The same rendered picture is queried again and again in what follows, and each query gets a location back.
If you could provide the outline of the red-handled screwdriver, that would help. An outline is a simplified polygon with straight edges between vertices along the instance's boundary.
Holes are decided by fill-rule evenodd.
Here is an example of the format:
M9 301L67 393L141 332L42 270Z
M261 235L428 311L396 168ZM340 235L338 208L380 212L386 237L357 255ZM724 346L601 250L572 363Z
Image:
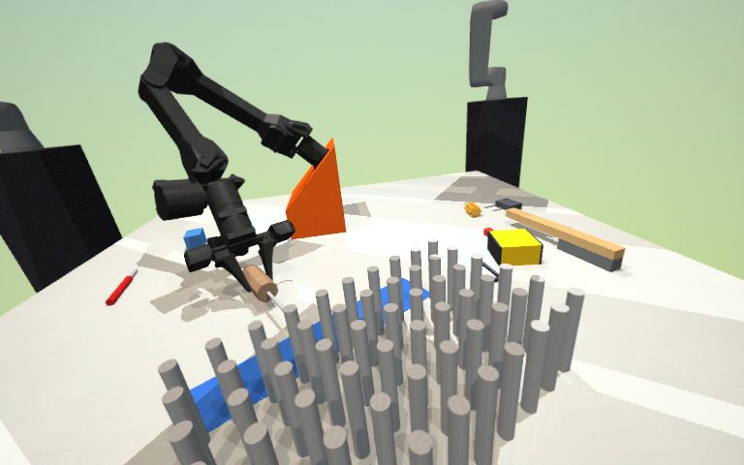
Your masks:
M116 302L116 300L122 295L125 289L129 287L137 271L138 271L138 268L135 268L130 275L125 276L121 284L117 287L117 289L112 293L112 295L106 301L106 305L111 306Z

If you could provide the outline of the small blue block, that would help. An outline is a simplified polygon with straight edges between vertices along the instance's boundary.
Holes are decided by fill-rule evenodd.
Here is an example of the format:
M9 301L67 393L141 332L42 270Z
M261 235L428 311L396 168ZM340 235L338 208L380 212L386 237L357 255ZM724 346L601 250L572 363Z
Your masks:
M203 228L189 230L183 237L187 250L198 246L202 246L206 243L206 237Z

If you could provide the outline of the yellow rectangular box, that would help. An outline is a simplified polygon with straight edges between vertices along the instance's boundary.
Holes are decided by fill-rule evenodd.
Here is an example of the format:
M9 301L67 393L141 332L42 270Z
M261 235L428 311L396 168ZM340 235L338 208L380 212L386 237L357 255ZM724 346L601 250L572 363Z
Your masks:
M500 264L542 264L543 244L527 229L487 232L487 251Z

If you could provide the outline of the blue flat strip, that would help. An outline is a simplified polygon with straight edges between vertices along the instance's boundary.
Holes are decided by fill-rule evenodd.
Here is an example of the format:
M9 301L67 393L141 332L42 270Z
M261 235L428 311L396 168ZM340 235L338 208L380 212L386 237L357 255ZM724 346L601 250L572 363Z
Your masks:
M409 291L410 281L402 278L404 312L410 309ZM384 306L388 304L387 286L381 289L381 295L385 324ZM363 320L360 300L357 301L357 309L359 319ZM321 321L313 324L313 327L315 331L316 341L318 342L319 340L324 339ZM285 362L286 360L288 360L291 362L294 367L295 377L299 378L290 337L279 342L279 346L283 361ZM243 385L249 392L253 405L267 397L264 381L259 365L257 363L256 356L253 356L239 363L237 365L237 368L240 373ZM191 388L190 392L200 412L207 432L210 432L216 427L221 426L222 424L232 419L228 405L216 377L200 385L197 385L196 387Z

